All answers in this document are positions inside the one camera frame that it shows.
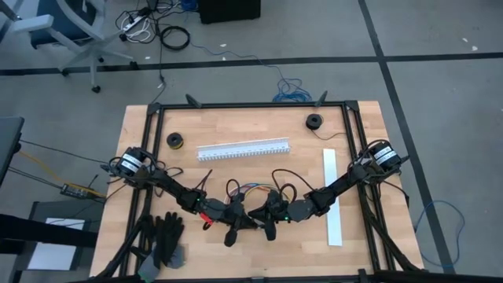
gray floor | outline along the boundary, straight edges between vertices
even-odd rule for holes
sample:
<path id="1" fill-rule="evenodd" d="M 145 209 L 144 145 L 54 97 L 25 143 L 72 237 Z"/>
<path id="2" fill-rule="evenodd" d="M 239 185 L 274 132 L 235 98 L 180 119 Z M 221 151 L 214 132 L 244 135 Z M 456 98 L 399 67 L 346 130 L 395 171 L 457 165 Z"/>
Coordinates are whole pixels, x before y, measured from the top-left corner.
<path id="1" fill-rule="evenodd" d="M 33 16 L 32 1 L 21 6 L 22 17 Z M 109 0 L 106 27 L 134 0 Z M 503 2 L 482 0 L 368 1 L 385 55 L 480 53 L 503 51 L 500 27 Z M 239 54 L 261 58 L 373 56 L 373 47 L 358 2 L 353 0 L 263 0 L 258 20 L 202 25 L 196 14 L 173 15 L 167 23 L 189 29 L 196 44 L 221 51 L 220 44 Z M 159 60 L 159 45 L 114 42 L 140 64 Z M 0 69 L 53 68 L 69 55 L 64 47 L 33 50 L 26 35 L 8 34 L 0 43 Z M 226 56 L 227 60 L 237 60 Z M 163 62 L 220 61 L 189 47 L 164 51 Z M 125 64 L 107 61 L 107 64 Z M 433 199 L 455 204 L 466 218 L 461 235 L 459 274 L 503 276 L 500 253 L 503 238 L 498 216 L 503 213 L 497 159 L 503 122 L 503 59 L 472 61 L 402 62 L 389 64 L 399 99 L 417 147 Z M 314 99 L 329 90 L 330 100 L 378 100 L 391 142 L 406 154 L 402 134 L 377 63 L 288 64 L 287 77 L 301 78 Z M 277 73 L 270 68 L 225 67 L 164 70 L 168 88 L 163 103 L 183 103 L 184 94 L 202 102 L 270 101 L 277 92 Z M 102 72 L 102 93 L 90 92 L 88 74 L 0 77 L 0 116 L 23 116 L 24 138 L 33 142 L 107 160 L 115 154 L 126 105 L 149 103 L 157 94 L 157 71 Z M 107 180 L 96 164 L 26 145 L 24 150 L 49 163 L 59 175 L 87 184 L 95 174 L 96 188 Z M 13 166 L 43 175 L 36 166 L 16 156 Z M 403 168 L 402 183 L 411 196 L 410 215 L 416 222 L 422 210 L 412 167 Z M 50 187 L 7 174 L 0 189 L 0 212 L 27 217 L 33 201 L 65 200 Z M 452 258 L 456 257 L 459 217 L 438 206 L 443 233 Z M 417 233 L 421 251 L 438 262 L 428 222 Z M 0 274 L 8 276 L 12 257 L 0 256 Z M 442 269 L 425 263 L 431 271 Z M 58 274 L 52 281 L 85 277 Z M 24 281 L 37 281 L 35 275 Z"/>

black metal frame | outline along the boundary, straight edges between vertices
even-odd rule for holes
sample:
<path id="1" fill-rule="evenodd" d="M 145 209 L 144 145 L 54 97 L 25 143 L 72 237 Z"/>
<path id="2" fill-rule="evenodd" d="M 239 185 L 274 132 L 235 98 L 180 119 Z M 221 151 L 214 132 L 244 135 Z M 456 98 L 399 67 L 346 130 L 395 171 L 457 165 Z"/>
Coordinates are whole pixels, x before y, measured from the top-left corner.
<path id="1" fill-rule="evenodd" d="M 201 108 L 204 109 L 216 109 L 216 108 L 284 108 L 284 107 L 314 107 L 315 102 L 301 102 L 301 103 L 293 103 L 293 102 L 266 102 L 266 103 L 213 103 L 213 104 L 204 104 L 201 105 Z M 325 101 L 321 105 L 321 107 L 341 107 L 342 110 L 342 118 L 344 121 L 344 127 L 347 133 L 347 141 L 349 144 L 350 152 L 352 157 L 356 157 L 357 151 L 356 151 L 356 145 L 354 143 L 354 135 L 353 131 L 351 128 L 351 121 L 350 121 L 350 115 L 349 112 L 350 110 L 354 114 L 354 119 L 356 122 L 356 126 L 358 129 L 358 136 L 360 138 L 360 144 L 362 147 L 365 147 L 367 144 L 367 141 L 365 139 L 365 130 L 362 124 L 362 117 L 359 111 L 358 107 L 358 102 L 357 101 Z M 157 125 L 156 125 L 156 134 L 154 137 L 154 145 L 153 145 L 153 151 L 152 154 L 154 157 L 157 157 L 159 154 L 159 147 L 160 147 L 160 141 L 161 141 L 161 132 L 163 128 L 163 118 L 164 118 L 164 112 L 166 110 L 180 110 L 180 109 L 195 109 L 193 105 L 160 105 L 160 104 L 153 104 L 149 105 L 147 108 L 147 116 L 145 119 L 145 128 L 143 130 L 143 138 L 141 140 L 141 147 L 143 149 L 147 149 L 148 143 L 149 143 L 149 133 L 151 131 L 151 126 L 152 126 L 152 119 L 154 117 L 154 114 L 157 114 Z M 142 210 L 142 214 L 148 214 L 150 212 L 150 207 L 152 203 L 152 191 L 153 188 L 149 187 L 146 189 L 146 196 L 145 196 L 145 201 L 144 201 L 144 207 Z M 371 193 L 373 195 L 374 201 L 374 208 L 376 210 L 376 218 L 378 219 L 380 225 L 386 230 L 386 222 L 384 219 L 384 213 L 382 209 L 382 205 L 380 203 L 380 200 L 377 195 L 376 187 L 371 187 Z M 135 224 L 135 219 L 137 210 L 138 210 L 138 201 L 140 197 L 140 190 L 135 189 L 133 192 L 133 197 L 131 200 L 131 206 L 130 206 L 130 214 L 127 222 L 127 231 L 126 231 L 126 237 L 127 235 L 131 232 L 131 229 L 133 228 Z M 366 198 L 366 191 L 364 186 L 358 186 L 358 198 L 360 200 L 360 205 L 363 206 L 368 205 L 365 202 L 367 201 Z M 371 264 L 373 270 L 381 270 L 380 267 L 380 262 L 379 262 L 379 257 L 377 255 L 377 247 L 376 247 L 376 241 L 374 238 L 373 234 L 373 228 L 370 225 L 369 221 L 364 217 L 364 225 L 365 225 L 365 233 L 367 237 L 367 244 L 369 246 L 369 254 L 370 254 L 370 259 L 371 259 Z M 143 248 L 145 246 L 145 236 L 143 234 L 140 234 L 140 245 Z M 387 262 L 387 267 L 389 270 L 395 270 L 395 262 L 394 259 L 387 249 L 386 246 L 384 246 L 384 252 L 385 252 L 385 257 L 386 257 L 386 262 Z M 136 262 L 136 270 L 139 268 L 140 261 L 137 260 Z M 127 275 L 127 267 L 129 265 L 129 253 L 124 257 L 124 260 L 121 264 L 121 267 L 119 269 L 119 275 L 120 276 L 126 276 Z M 316 276 L 316 277 L 269 277 L 267 278 L 268 281 L 288 281 L 288 282 L 297 282 L 297 281 L 338 281 L 338 282 L 349 282 L 349 281 L 360 281 L 362 279 L 362 275 L 365 275 L 365 272 L 363 270 L 359 270 L 359 275 L 336 275 L 336 276 Z M 219 279 L 204 279 L 203 281 L 218 281 L 218 282 L 243 282 L 243 281 L 249 281 L 250 278 L 219 278 Z M 189 279 L 189 280 L 180 280 L 183 282 L 196 282 L 196 281 L 201 281 L 200 279 Z"/>

wooden table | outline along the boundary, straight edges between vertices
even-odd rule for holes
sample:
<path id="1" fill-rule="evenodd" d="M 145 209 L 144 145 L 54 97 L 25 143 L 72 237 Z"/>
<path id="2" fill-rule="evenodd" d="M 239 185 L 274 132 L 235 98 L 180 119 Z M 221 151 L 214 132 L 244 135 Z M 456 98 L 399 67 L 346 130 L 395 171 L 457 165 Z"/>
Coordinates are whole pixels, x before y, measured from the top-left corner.
<path id="1" fill-rule="evenodd" d="M 380 106 L 376 101 L 360 101 L 360 111 L 368 142 L 386 138 Z M 117 156 L 129 146 L 140 146 L 145 124 L 146 106 L 128 106 L 124 116 Z M 287 168 L 302 175 L 313 187 L 324 185 L 322 150 L 336 150 L 337 172 L 345 173 L 350 162 L 347 138 L 344 134 L 322 141 L 306 129 L 307 115 L 317 112 L 324 123 L 317 133 L 328 137 L 344 132 L 340 108 L 227 108 L 167 110 L 164 113 L 159 160 L 167 166 L 182 167 L 183 175 L 176 178 L 187 187 L 195 186 L 208 172 L 208 197 L 223 200 L 226 182 L 230 178 L 241 184 L 248 182 L 273 183 L 270 173 L 276 168 Z M 353 119 L 352 128 L 358 137 Z M 156 119 L 152 120 L 149 150 L 152 151 Z M 172 132 L 182 134 L 185 143 L 181 149 L 172 150 L 165 139 Z M 290 137 L 292 150 L 288 154 L 251 156 L 229 160 L 199 162 L 196 159 L 198 145 L 226 142 L 242 142 L 256 139 Z M 302 196 L 309 189 L 295 176 L 278 173 L 279 183 L 294 184 Z M 398 176 L 388 179 L 400 186 Z M 111 184 L 108 195 L 122 184 Z M 387 229 L 396 244 L 415 265 L 422 267 L 419 248 L 413 232 L 406 202 L 401 192 L 382 184 L 381 202 Z M 126 232 L 128 211 L 133 190 L 124 188 L 105 205 L 97 241 L 91 275 L 98 274 L 114 256 L 122 244 Z M 261 206 L 266 194 L 256 191 L 250 194 L 244 206 L 247 211 Z M 267 241 L 262 230 L 240 230 L 236 244 L 223 245 L 228 227 L 215 224 L 203 231 L 203 219 L 199 215 L 184 212 L 175 199 L 165 193 L 154 197 L 152 215 L 164 215 L 177 211 L 185 223 L 180 240 L 185 246 L 185 265 L 178 270 L 163 268 L 159 278 L 221 278 L 221 277 L 290 277 L 356 274 L 365 268 L 372 273 L 368 245 L 362 220 L 362 212 L 356 187 L 340 197 L 343 246 L 328 246 L 325 217 L 312 217 L 300 223 L 282 222 L 277 225 L 277 239 Z M 376 236 L 381 266 L 385 267 L 380 239 Z M 130 272 L 134 270 L 130 260 Z"/>

chair wheel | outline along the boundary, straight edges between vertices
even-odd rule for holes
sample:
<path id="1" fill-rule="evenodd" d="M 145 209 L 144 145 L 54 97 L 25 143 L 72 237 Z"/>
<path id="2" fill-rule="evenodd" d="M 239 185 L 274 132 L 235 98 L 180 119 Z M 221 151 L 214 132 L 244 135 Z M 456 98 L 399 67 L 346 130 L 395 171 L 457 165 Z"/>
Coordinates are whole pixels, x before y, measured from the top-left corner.
<path id="1" fill-rule="evenodd" d="M 136 63 L 135 61 L 129 62 L 129 65 L 133 68 L 133 70 L 139 70 L 140 69 L 140 67 L 138 67 L 138 63 Z"/>

black tape roll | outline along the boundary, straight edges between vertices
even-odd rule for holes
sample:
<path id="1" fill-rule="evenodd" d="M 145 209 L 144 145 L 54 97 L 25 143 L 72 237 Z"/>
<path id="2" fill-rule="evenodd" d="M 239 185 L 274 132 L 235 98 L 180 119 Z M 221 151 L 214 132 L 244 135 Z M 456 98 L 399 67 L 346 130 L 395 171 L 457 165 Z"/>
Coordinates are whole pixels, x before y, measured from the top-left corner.
<path id="1" fill-rule="evenodd" d="M 310 130 L 317 130 L 323 123 L 323 117 L 319 114 L 310 114 L 306 120 L 306 127 Z"/>
<path id="2" fill-rule="evenodd" d="M 183 138 L 179 133 L 171 133 L 167 136 L 166 142 L 170 149 L 179 149 L 183 145 Z"/>

